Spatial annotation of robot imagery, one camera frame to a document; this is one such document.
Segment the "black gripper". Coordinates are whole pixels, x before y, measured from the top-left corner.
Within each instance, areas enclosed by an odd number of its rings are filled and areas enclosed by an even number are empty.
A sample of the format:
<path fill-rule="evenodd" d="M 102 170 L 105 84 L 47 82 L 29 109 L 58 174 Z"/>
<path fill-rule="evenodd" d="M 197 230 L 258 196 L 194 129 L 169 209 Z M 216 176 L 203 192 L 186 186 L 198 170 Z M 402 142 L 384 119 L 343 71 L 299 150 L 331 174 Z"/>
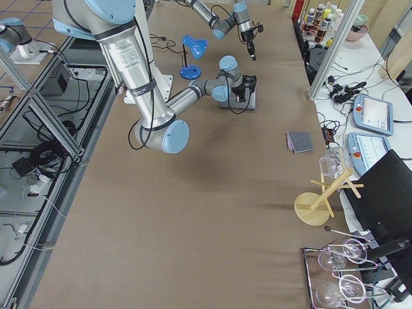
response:
<path fill-rule="evenodd" d="M 247 51 L 251 56 L 252 61 L 256 61 L 256 51 L 253 43 L 254 37 L 255 35 L 252 29 L 241 32 L 241 39 L 247 45 Z"/>
<path fill-rule="evenodd" d="M 240 85 L 232 88 L 233 94 L 236 96 L 236 100 L 245 100 L 246 86 Z"/>

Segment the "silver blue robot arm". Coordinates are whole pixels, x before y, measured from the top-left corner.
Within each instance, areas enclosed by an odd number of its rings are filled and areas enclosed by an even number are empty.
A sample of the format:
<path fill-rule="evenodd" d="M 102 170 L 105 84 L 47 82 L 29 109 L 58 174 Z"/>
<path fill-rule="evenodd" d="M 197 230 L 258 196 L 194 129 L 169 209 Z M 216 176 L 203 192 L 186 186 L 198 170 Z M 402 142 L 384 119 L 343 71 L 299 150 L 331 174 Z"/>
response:
<path fill-rule="evenodd" d="M 264 31 L 264 27 L 261 23 L 255 23 L 250 18 L 246 2 L 240 1 L 233 4 L 231 13 L 223 9 L 228 15 L 225 19 L 213 12 L 212 9 L 218 5 L 209 8 L 202 1 L 197 0 L 176 2 L 196 12 L 209 25 L 213 36 L 218 40 L 222 40 L 233 28 L 237 28 L 239 40 L 246 45 L 252 61 L 256 61 L 254 39 L 258 33 Z"/>
<path fill-rule="evenodd" d="M 235 58 L 224 56 L 215 79 L 194 80 L 165 101 L 148 55 L 146 16 L 135 16 L 144 12 L 142 1 L 53 1 L 52 12 L 57 32 L 100 44 L 116 85 L 126 85 L 142 114 L 133 129 L 143 147 L 179 153 L 190 131 L 178 116 L 205 95 L 228 100 L 232 89 L 245 80 Z"/>

